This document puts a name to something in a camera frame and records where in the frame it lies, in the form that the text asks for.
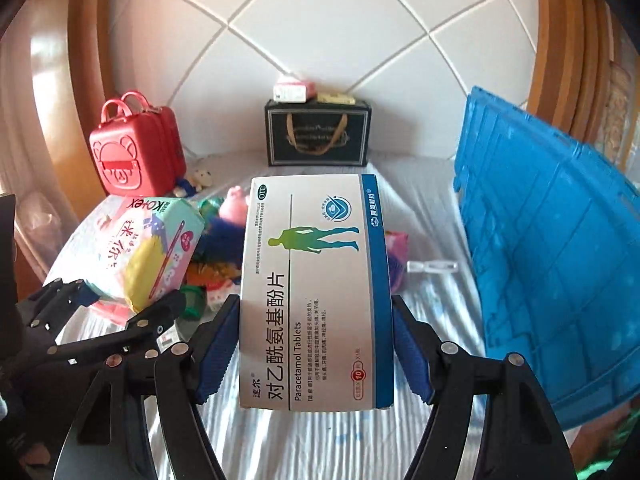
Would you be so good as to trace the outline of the green jar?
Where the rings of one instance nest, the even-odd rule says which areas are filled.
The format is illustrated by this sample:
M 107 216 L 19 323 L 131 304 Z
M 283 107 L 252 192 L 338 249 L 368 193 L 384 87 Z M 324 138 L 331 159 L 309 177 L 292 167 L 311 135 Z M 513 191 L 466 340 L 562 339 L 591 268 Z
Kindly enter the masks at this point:
M 186 300 L 181 317 L 187 321 L 199 321 L 207 307 L 206 289 L 201 286 L 183 285 L 180 292 Z

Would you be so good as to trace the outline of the pink pig plush blue shirt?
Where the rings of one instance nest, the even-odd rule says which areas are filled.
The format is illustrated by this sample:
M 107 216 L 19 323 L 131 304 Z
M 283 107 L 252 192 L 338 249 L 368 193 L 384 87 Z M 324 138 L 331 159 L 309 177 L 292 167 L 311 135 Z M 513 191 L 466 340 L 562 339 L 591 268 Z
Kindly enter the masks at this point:
M 212 174 L 205 169 L 197 169 L 176 181 L 172 194 L 178 198 L 187 198 L 198 194 L 204 188 L 210 188 L 214 184 Z

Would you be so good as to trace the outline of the blue plastic storage crate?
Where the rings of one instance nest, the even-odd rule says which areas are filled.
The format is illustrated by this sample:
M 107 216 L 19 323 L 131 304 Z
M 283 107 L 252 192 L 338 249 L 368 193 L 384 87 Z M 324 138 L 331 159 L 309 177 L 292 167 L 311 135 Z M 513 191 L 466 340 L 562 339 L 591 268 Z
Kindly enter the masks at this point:
M 565 429 L 634 398 L 638 190 L 482 88 L 466 100 L 454 173 L 488 356 L 524 356 Z

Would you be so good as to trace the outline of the pink white tissue box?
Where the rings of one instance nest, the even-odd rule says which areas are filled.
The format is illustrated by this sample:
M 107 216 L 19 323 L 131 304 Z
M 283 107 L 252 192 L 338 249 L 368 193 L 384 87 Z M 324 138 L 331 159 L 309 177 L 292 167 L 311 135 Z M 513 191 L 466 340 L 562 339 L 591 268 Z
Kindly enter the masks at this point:
M 317 95 L 316 84 L 293 76 L 282 76 L 272 86 L 272 99 L 277 103 L 306 103 Z

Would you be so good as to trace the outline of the paracetamol tablets box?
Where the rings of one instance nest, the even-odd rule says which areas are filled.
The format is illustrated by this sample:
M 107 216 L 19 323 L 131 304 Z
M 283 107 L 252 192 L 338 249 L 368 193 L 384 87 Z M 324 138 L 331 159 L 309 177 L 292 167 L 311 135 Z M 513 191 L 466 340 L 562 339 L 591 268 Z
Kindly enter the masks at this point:
M 350 412 L 393 404 L 390 271 L 375 176 L 253 180 L 239 345 L 244 408 Z

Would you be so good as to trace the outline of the pink green pad pack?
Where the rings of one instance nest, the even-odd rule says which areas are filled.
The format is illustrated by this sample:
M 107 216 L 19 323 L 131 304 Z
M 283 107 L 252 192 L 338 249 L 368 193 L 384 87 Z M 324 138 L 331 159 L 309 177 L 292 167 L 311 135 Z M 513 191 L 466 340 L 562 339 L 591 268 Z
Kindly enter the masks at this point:
M 406 273 L 409 255 L 409 235 L 404 232 L 386 231 L 385 244 L 390 272 L 390 291 L 396 294 Z

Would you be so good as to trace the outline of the small yellow box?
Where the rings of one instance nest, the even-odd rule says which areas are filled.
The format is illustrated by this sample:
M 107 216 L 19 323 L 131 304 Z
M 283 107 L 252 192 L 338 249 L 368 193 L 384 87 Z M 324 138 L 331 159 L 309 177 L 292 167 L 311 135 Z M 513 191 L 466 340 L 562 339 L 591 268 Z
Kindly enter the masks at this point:
M 349 94 L 340 92 L 318 92 L 317 102 L 323 104 L 353 106 L 357 100 Z

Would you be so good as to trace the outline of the clear plastic bag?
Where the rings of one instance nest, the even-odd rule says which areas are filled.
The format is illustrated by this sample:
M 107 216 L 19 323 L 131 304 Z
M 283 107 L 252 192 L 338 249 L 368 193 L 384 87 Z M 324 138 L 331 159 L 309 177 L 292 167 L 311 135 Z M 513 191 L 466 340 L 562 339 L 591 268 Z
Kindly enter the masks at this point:
M 56 257 L 78 226 L 76 214 L 65 200 L 51 202 L 40 191 L 32 191 L 17 201 L 16 227 L 26 246 L 28 258 L 47 274 Z

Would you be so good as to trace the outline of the pink flower tissue pack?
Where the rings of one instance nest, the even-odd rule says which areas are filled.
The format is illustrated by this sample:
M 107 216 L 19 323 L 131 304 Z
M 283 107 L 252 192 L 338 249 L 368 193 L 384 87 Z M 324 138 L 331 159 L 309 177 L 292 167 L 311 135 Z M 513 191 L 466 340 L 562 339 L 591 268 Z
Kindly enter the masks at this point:
M 91 282 L 96 275 L 99 250 L 124 200 L 122 196 L 107 196 L 79 223 L 56 256 L 44 284 L 56 280 L 64 283 L 76 280 Z

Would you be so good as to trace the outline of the pink pig plush orange shirt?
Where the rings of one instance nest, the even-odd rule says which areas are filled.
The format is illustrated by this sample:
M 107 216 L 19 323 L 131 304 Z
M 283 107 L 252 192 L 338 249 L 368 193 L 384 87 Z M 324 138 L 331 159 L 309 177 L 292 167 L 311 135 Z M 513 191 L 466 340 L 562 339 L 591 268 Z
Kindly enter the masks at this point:
M 219 207 L 218 216 L 225 222 L 244 228 L 248 213 L 247 196 L 239 185 L 229 188 Z

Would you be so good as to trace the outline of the red piggy suitcase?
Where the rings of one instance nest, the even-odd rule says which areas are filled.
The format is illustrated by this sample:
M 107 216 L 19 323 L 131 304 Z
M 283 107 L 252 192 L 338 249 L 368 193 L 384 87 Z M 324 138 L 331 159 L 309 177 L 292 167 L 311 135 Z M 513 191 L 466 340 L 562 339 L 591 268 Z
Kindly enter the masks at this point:
M 104 102 L 89 148 L 105 191 L 112 195 L 163 196 L 186 175 L 174 111 L 152 105 L 137 90 Z

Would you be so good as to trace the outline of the black gift bag box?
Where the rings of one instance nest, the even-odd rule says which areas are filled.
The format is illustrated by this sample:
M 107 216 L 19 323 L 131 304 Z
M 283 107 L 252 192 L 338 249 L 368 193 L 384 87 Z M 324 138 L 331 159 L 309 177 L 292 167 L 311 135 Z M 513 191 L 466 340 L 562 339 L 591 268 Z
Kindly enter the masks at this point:
M 265 105 L 267 160 L 275 166 L 363 167 L 368 162 L 372 110 L 354 104 Z

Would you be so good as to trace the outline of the teal pink tissue pack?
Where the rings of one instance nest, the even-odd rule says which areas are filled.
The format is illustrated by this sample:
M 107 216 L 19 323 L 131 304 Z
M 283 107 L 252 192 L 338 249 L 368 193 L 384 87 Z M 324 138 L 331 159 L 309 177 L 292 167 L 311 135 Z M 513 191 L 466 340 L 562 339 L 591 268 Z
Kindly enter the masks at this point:
M 136 313 L 178 289 L 205 221 L 182 198 L 119 197 L 96 234 L 84 279 Z

